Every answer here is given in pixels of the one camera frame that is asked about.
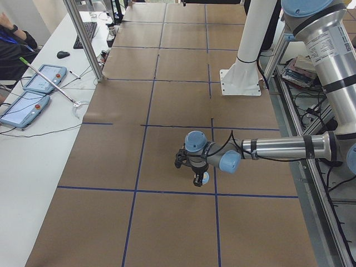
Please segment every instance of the person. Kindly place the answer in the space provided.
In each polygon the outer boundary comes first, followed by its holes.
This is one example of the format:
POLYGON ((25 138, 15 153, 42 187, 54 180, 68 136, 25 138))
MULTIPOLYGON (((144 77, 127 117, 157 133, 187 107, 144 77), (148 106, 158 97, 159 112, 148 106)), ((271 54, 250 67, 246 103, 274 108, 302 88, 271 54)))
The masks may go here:
POLYGON ((14 25, 5 13, 0 14, 0 80, 18 81, 27 69, 19 58, 32 62, 37 43, 26 31, 14 25))

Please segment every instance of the person's arm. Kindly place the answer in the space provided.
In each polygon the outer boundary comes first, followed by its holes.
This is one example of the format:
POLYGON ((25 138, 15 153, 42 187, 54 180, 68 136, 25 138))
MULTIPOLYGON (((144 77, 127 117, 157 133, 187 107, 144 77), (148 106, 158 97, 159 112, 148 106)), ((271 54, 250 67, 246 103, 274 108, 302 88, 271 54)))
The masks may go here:
MULTIPOLYGON (((13 23, 9 20, 9 18, 5 15, 4 12, 0 14, 0 25, 10 31, 13 29, 13 23)), ((21 31, 20 29, 15 31, 13 34, 24 41, 27 39, 26 33, 24 31, 21 31)))

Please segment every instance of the blue tablet device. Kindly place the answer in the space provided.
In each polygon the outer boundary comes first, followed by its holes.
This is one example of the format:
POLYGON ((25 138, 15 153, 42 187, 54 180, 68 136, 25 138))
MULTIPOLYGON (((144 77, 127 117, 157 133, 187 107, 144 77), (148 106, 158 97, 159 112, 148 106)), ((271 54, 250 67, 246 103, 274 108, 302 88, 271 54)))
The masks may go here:
MULTIPOLYGON (((43 64, 39 72, 50 79, 55 85, 59 85, 64 76, 67 74, 67 68, 55 65, 43 64)), ((50 85, 40 75, 34 74, 31 79, 23 87, 25 91, 33 91, 39 93, 50 93, 54 87, 50 85)))
POLYGON ((0 115, 0 122, 18 128, 28 126, 46 107, 50 96, 26 91, 0 115))

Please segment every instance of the person's hand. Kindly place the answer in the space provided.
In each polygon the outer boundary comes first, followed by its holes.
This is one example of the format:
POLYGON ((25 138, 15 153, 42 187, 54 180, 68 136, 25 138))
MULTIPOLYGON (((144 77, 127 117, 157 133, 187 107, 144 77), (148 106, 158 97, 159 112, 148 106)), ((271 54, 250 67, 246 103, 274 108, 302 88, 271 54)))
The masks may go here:
POLYGON ((13 29, 13 24, 4 12, 0 14, 0 25, 8 29, 13 29))

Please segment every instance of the tablet screen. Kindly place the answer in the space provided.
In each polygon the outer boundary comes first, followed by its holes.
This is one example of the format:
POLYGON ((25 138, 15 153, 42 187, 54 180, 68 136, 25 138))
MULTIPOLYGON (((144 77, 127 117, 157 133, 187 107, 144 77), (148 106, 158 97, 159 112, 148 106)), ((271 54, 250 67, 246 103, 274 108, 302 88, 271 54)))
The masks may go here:
POLYGON ((42 98, 43 96, 38 94, 26 92, 15 105, 6 111, 1 119, 20 124, 42 98))
MULTIPOLYGON (((55 78, 56 74, 60 72, 61 68, 60 67, 53 67, 53 66, 44 66, 43 68, 40 69, 40 73, 45 75, 48 79, 53 81, 55 78)), ((43 79, 40 75, 36 75, 32 81, 26 85, 28 88, 33 88, 37 90, 45 90, 47 89, 50 85, 49 82, 47 82, 45 79, 43 79)))

